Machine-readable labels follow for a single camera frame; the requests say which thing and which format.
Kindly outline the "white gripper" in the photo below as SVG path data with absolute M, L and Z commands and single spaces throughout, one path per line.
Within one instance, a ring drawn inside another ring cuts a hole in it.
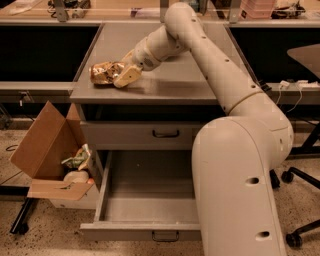
M 134 48 L 128 52 L 121 61 L 127 66 L 114 80 L 117 88 L 123 88 L 138 80 L 143 71 L 152 71 L 165 60 L 167 53 L 166 43 L 163 40 L 151 36 L 142 39 Z

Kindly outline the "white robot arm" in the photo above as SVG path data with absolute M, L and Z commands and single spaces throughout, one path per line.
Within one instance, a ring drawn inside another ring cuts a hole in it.
M 225 115 L 196 135 L 192 175 L 205 256 L 286 256 L 269 172 L 289 155 L 291 123 L 206 35 L 196 13 L 172 4 L 163 26 L 123 59 L 123 87 L 167 57 L 191 52 Z

